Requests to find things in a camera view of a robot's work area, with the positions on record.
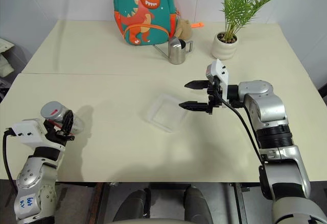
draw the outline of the orange object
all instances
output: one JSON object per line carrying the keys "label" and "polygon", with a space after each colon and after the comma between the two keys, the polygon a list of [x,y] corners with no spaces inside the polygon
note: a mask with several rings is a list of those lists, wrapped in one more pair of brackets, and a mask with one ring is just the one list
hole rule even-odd
{"label": "orange object", "polygon": [[114,19],[116,20],[119,30],[123,34],[124,31],[123,31],[123,27],[122,27],[121,15],[119,14],[118,11],[114,12]]}
{"label": "orange object", "polygon": [[170,14],[170,33],[169,38],[173,37],[176,30],[176,14]]}
{"label": "orange object", "polygon": [[191,28],[201,28],[201,27],[204,27],[204,23],[202,22],[196,22],[196,23],[193,23],[191,24]]}
{"label": "orange object", "polygon": [[152,29],[159,29],[159,30],[164,31],[164,32],[169,36],[169,33],[168,33],[167,29],[165,29],[165,28],[163,28],[163,27],[161,27],[161,26],[153,25],[153,24],[133,24],[133,25],[128,26],[128,27],[124,30],[124,32],[123,32],[123,36],[124,36],[124,38],[126,37],[126,33],[127,33],[127,31],[130,30],[131,28],[141,28],[141,27],[143,27],[143,28],[150,28],[150,29],[151,29],[151,28],[152,28]]}

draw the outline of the potted plant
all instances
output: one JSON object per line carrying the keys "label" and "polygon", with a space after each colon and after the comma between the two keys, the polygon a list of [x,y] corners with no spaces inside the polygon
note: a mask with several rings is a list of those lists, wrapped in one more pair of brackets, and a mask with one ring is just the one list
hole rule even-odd
{"label": "potted plant", "polygon": [[225,31],[215,35],[211,54],[225,60],[231,58],[238,44],[236,33],[254,19],[258,10],[271,0],[223,0]]}

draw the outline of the transparent plastic box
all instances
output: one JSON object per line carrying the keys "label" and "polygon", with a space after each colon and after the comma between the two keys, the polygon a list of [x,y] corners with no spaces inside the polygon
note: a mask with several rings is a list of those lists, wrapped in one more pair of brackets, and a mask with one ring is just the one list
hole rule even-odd
{"label": "transparent plastic box", "polygon": [[147,121],[167,132],[176,131],[187,114],[179,106],[182,102],[172,95],[161,94],[148,111]]}

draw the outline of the dinosaur backpack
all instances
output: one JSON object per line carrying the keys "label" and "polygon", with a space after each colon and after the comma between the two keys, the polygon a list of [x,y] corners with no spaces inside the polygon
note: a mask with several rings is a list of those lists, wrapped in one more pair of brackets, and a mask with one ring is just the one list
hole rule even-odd
{"label": "dinosaur backpack", "polygon": [[113,0],[113,4],[116,23],[129,44],[161,44],[175,33],[174,0]]}

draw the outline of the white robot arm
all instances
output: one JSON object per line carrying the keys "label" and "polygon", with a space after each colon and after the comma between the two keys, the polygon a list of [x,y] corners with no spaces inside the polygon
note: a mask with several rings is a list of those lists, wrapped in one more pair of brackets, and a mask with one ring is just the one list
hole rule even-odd
{"label": "white robot arm", "polygon": [[23,120],[10,130],[21,143],[35,149],[16,180],[14,210],[18,224],[55,223],[57,167],[67,141],[74,140],[70,135],[73,121],[74,114],[67,110],[60,130],[47,119],[43,124],[38,119]]}
{"label": "white robot arm", "polygon": [[185,102],[180,106],[212,114],[213,107],[224,104],[239,117],[235,108],[246,110],[259,148],[258,151],[254,144],[261,162],[262,193],[265,198],[273,200],[273,223],[327,224],[323,211],[308,199],[310,181],[299,148],[293,143],[284,104],[273,93],[272,85],[261,80],[227,85],[228,72],[219,60],[208,66],[206,76],[206,81],[192,81],[185,86],[206,88],[208,104]]}

